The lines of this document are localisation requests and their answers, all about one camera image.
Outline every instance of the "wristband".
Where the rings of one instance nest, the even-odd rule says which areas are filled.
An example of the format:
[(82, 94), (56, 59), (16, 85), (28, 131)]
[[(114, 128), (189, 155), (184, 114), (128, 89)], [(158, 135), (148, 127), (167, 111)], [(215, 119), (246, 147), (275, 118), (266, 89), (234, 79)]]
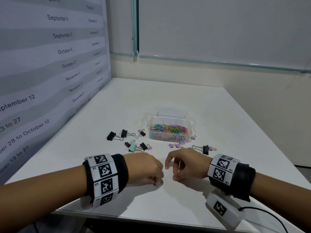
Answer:
[(250, 202), (250, 188), (255, 179), (255, 169), (238, 159), (218, 154), (208, 169), (208, 177), (213, 186), (226, 194)]
[(128, 169), (123, 155), (102, 154), (84, 159), (86, 194), (91, 196), (93, 208), (114, 200), (128, 181)]

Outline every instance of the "cable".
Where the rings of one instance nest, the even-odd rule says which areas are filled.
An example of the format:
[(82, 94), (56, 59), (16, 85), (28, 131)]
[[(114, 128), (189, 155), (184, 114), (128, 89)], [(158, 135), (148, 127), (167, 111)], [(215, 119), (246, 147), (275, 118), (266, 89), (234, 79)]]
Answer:
[(242, 207), (242, 208), (239, 208), (238, 210), (239, 210), (239, 211), (242, 211), (243, 209), (246, 209), (246, 208), (260, 210), (260, 211), (263, 211), (263, 212), (266, 212), (266, 213), (270, 214), (271, 216), (275, 217), (275, 218), (282, 224), (282, 226), (284, 227), (284, 230), (286, 231), (286, 233), (288, 233), (286, 227), (285, 227), (284, 224), (281, 222), (281, 220), (278, 219), (276, 216), (274, 216), (272, 213), (270, 213), (270, 212), (268, 212), (268, 211), (266, 211), (266, 210), (263, 210), (263, 209), (261, 209), (261, 208), (255, 208), (255, 207)]
[(39, 233), (36, 222), (33, 222), (36, 233)]

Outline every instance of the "white table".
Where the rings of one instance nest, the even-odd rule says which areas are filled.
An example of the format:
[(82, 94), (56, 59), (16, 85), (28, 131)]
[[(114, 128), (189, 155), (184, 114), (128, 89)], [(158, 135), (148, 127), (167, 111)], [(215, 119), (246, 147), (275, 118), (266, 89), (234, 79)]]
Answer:
[[(81, 165), (85, 156), (127, 153), (124, 142), (133, 137), (123, 142), (107, 141), (107, 135), (111, 131), (120, 135), (122, 129), (132, 133), (146, 129), (154, 106), (188, 111), (197, 138), (184, 147), (211, 145), (217, 152), (211, 152), (210, 156), (227, 154), (249, 163), (258, 172), (311, 189), (310, 183), (223, 88), (120, 78), (112, 79), (8, 183)], [(137, 139), (137, 143), (141, 142), (150, 144), (153, 150), (149, 153), (164, 164), (171, 151), (169, 142), (151, 140), (148, 133)], [(127, 187), (115, 201), (94, 210), (82, 210), (79, 201), (75, 201), (56, 213), (225, 231), (224, 225), (205, 206), (203, 194), (209, 191), (208, 185), (205, 193), (202, 183), (196, 191), (173, 181), (172, 175), (172, 168), (164, 170), (164, 183), (160, 188)], [(251, 203), (238, 202), (242, 206), (258, 204), (266, 208), (254, 199)], [(252, 225), (243, 220), (237, 231), (284, 232), (282, 226), (265, 213), (248, 210), (247, 216)], [(301, 232), (285, 219), (281, 220), (289, 232)]]

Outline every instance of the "forearm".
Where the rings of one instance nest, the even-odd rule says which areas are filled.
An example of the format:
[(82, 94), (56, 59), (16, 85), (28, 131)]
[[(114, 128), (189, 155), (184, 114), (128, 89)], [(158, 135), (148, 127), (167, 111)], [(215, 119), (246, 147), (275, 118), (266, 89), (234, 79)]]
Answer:
[(300, 229), (311, 229), (311, 190), (256, 173), (251, 195)]
[(83, 165), (0, 187), (0, 232), (19, 230), (86, 192)]

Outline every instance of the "plastic container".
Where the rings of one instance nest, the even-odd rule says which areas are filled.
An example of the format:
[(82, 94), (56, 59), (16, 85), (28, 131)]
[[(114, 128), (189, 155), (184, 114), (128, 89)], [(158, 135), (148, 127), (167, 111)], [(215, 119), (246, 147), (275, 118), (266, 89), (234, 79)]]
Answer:
[[(151, 127), (155, 124), (180, 125), (188, 129), (188, 133), (173, 133), (164, 131), (154, 131)], [(154, 109), (153, 116), (148, 126), (149, 138), (170, 142), (190, 142), (192, 136), (192, 126), (187, 112), (172, 108)]]

